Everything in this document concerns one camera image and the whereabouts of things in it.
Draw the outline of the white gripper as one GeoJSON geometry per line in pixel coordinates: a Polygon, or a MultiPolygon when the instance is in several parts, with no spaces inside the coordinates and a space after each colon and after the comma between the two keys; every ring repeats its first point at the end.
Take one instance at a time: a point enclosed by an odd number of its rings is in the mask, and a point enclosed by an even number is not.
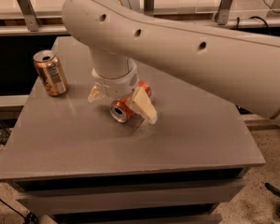
{"type": "Polygon", "coordinates": [[[94,67],[91,74],[94,78],[94,86],[88,96],[90,103],[105,96],[118,99],[131,94],[128,107],[149,123],[156,123],[157,110],[145,90],[137,87],[137,65],[132,59],[112,62],[109,66],[103,63],[102,66],[94,67]]]}

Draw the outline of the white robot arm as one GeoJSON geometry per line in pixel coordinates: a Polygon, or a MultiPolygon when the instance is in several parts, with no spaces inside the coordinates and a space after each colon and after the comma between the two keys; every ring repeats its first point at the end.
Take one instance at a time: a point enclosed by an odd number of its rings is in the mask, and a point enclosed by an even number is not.
{"type": "Polygon", "coordinates": [[[91,49],[98,92],[129,95],[137,60],[280,126],[280,37],[152,18],[139,0],[66,0],[62,16],[91,49]]]}

